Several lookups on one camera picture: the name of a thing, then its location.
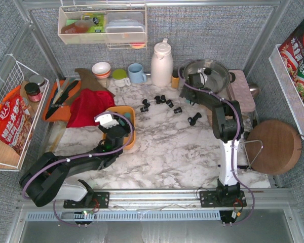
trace red towel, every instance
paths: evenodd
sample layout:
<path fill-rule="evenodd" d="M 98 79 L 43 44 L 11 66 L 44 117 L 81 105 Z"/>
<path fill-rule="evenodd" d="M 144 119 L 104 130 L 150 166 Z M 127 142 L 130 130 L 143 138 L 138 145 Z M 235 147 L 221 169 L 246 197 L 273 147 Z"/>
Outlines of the red towel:
<path fill-rule="evenodd" d="M 66 127 L 97 126 L 99 123 L 94 121 L 94 117 L 112 106 L 115 103 L 110 92 L 84 89 L 71 105 L 71 117 Z"/>

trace white shelf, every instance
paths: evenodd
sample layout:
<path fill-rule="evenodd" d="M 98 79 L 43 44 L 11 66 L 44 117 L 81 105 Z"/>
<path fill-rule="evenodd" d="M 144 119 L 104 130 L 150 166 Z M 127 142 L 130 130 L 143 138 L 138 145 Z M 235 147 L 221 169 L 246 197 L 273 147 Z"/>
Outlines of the white shelf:
<path fill-rule="evenodd" d="M 2 102 L 3 98 L 6 96 L 8 92 L 16 88 L 18 85 L 21 85 L 24 81 L 24 73 L 22 71 L 22 67 L 27 68 L 29 71 L 33 72 L 34 74 L 38 74 L 34 70 L 30 69 L 26 65 L 22 64 L 21 62 L 15 60 L 15 64 L 11 69 L 8 77 L 4 81 L 4 85 L 0 92 L 0 103 Z M 23 150 L 20 155 L 18 155 L 15 150 L 10 147 L 9 145 L 5 144 L 4 142 L 0 141 L 0 170 L 5 171 L 19 171 L 23 165 L 25 156 L 28 151 L 28 147 L 31 141 L 32 134 L 35 131 L 36 124 L 39 120 L 43 105 L 45 103 L 45 99 L 49 90 L 49 80 L 45 79 L 45 89 L 43 92 L 43 96 L 41 101 L 38 104 L 35 117 L 33 118 L 30 131 L 28 133 L 26 142 L 24 144 Z"/>
<path fill-rule="evenodd" d="M 131 7 L 124 6 L 125 9 L 117 9 L 118 5 L 80 5 L 65 6 L 59 8 L 58 19 L 58 36 L 65 44 L 101 44 L 105 43 L 109 48 L 131 48 L 131 43 L 147 44 L 147 16 L 146 6 Z M 66 25 L 67 19 L 81 19 L 84 13 L 104 14 L 116 12 L 141 12 L 145 26 L 144 32 L 127 32 L 127 33 L 82 33 L 82 34 L 62 34 L 61 29 Z"/>
<path fill-rule="evenodd" d="M 269 57 L 269 61 L 274 69 L 290 111 L 293 114 L 299 133 L 304 135 L 304 104 L 278 51 L 279 46 L 280 45 L 275 46 L 272 54 Z"/>

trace white pitcher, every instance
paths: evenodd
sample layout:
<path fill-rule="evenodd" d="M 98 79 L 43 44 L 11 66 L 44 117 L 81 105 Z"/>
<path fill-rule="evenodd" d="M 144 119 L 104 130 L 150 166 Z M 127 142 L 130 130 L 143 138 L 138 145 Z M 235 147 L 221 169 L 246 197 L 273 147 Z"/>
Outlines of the white pitcher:
<path fill-rule="evenodd" d="M 173 71 L 173 59 L 171 46 L 167 43 L 168 39 L 154 46 L 154 54 L 151 60 L 151 78 L 155 86 L 165 87 L 171 83 Z"/>

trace round wooden cutting board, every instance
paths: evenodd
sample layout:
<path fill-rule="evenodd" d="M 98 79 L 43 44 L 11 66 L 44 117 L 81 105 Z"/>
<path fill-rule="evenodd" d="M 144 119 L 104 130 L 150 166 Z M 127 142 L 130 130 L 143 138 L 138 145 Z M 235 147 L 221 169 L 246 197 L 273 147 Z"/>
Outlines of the round wooden cutting board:
<path fill-rule="evenodd" d="M 279 175 L 289 171 L 297 163 L 301 139 L 290 125 L 279 120 L 266 120 L 250 132 L 247 141 L 256 139 L 263 142 L 263 149 L 252 164 L 254 170 Z M 260 143 L 247 143 L 245 146 L 251 162 L 261 148 Z"/>

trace metal pot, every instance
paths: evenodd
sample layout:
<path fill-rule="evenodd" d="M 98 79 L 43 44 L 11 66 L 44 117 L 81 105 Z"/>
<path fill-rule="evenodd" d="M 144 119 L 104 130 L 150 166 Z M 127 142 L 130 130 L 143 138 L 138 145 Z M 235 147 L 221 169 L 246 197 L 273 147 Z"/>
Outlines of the metal pot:
<path fill-rule="evenodd" d="M 188 80 L 189 74 L 197 73 L 199 70 L 204 72 L 208 68 L 211 69 L 211 74 L 207 75 L 206 88 L 209 88 L 214 93 L 219 93 L 224 90 L 229 83 L 235 81 L 235 75 L 229 72 L 222 64 L 210 59 L 195 60 L 189 63 L 183 71 L 185 80 Z"/>

